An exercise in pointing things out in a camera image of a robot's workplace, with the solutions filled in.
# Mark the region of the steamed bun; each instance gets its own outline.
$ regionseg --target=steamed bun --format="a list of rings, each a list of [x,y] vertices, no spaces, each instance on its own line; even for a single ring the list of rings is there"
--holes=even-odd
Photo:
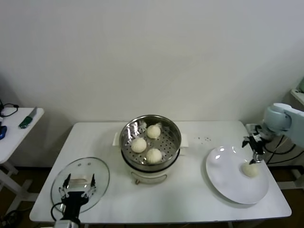
[[[147,162],[149,164],[156,164],[162,160],[162,152],[158,149],[150,149],[147,152]]]
[[[137,138],[131,142],[131,149],[134,153],[142,153],[146,148],[147,142],[143,138]]]
[[[245,162],[244,164],[242,164],[241,169],[242,169],[242,172],[246,176],[248,176],[250,178],[253,178],[253,177],[256,177],[259,174],[257,166],[258,166],[257,164],[249,165],[248,162]]]
[[[147,136],[150,139],[157,139],[161,135],[161,128],[159,125],[151,125],[147,128]]]

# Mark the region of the perforated steamer tray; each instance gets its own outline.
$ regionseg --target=perforated steamer tray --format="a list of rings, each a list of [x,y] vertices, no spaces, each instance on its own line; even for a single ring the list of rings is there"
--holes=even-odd
[[[146,129],[150,125],[160,124],[161,135],[157,139],[150,139]],[[134,139],[142,137],[147,142],[147,148],[142,153],[134,153],[131,143]],[[142,171],[159,171],[170,166],[179,153],[181,133],[171,120],[156,115],[145,115],[129,122],[120,134],[120,148],[125,161]],[[148,164],[146,154],[151,148],[156,148],[162,153],[162,160],[157,164]]]

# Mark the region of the green knife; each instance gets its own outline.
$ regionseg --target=green knife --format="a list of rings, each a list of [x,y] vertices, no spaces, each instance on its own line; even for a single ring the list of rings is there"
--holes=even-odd
[[[33,111],[31,111],[31,113],[27,117],[25,117],[25,119],[21,122],[21,124],[19,124],[19,128],[21,128],[21,129],[27,128],[29,126],[30,122],[32,122],[36,113],[37,113],[37,107],[35,107],[33,109]]]

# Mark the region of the black cable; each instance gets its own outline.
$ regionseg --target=black cable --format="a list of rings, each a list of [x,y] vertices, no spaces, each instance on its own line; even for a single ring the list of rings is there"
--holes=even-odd
[[[22,220],[22,212],[31,210],[32,208],[33,207],[10,211],[8,214],[6,214],[4,216],[3,219],[0,219],[1,227],[4,227],[4,228],[16,227],[20,223],[20,221]]]
[[[273,163],[269,163],[270,165],[271,164],[278,164],[278,163],[282,163],[282,162],[287,162],[287,161],[291,161],[299,156],[301,156],[302,154],[304,153],[304,151],[302,151],[301,153],[299,153],[297,156],[293,157],[293,158],[290,158],[290,159],[287,159],[287,160],[284,160],[284,161],[277,161],[277,162],[273,162]]]
[[[276,147],[275,147],[275,152],[276,152],[277,148],[279,147],[279,145],[281,144],[281,142],[283,141],[283,139],[284,139],[284,135],[282,135],[282,137],[281,137],[279,143],[276,145]],[[273,154],[271,155],[271,157],[269,158],[269,160],[266,162],[267,165],[269,164],[269,162],[271,161],[271,159],[274,157],[274,155],[275,155],[275,154],[273,153]]]
[[[19,105],[17,105],[17,104],[12,104],[12,103],[3,104],[3,102],[2,102],[1,99],[0,99],[0,106],[1,106],[2,108],[4,108],[4,107],[7,106],[7,105],[13,106],[16,110],[15,110],[14,112],[8,114],[8,115],[2,115],[2,114],[0,113],[0,117],[8,117],[8,116],[11,116],[11,115],[15,114],[15,113],[18,111],[18,109],[19,109]]]
[[[267,152],[272,153],[272,154],[283,155],[283,154],[289,153],[289,152],[292,151],[295,147],[296,147],[296,145],[294,144],[288,151],[285,151],[285,152],[283,152],[283,153],[272,152],[272,151],[268,150],[265,146],[264,146],[264,149],[265,149]]]
[[[57,219],[54,217],[53,209],[55,208],[55,206],[58,206],[58,205],[60,205],[60,204],[62,204],[62,202],[60,202],[60,203],[55,203],[55,204],[52,206],[52,208],[51,208],[51,216],[52,216],[52,218],[53,218],[54,221],[57,221]]]

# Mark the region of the white wall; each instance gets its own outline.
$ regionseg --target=white wall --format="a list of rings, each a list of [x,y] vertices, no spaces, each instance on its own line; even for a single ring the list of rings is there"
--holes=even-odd
[[[258,119],[304,74],[303,8],[302,0],[0,0],[0,96],[46,111],[14,162],[52,165],[79,121]],[[29,149],[37,138],[39,153]]]

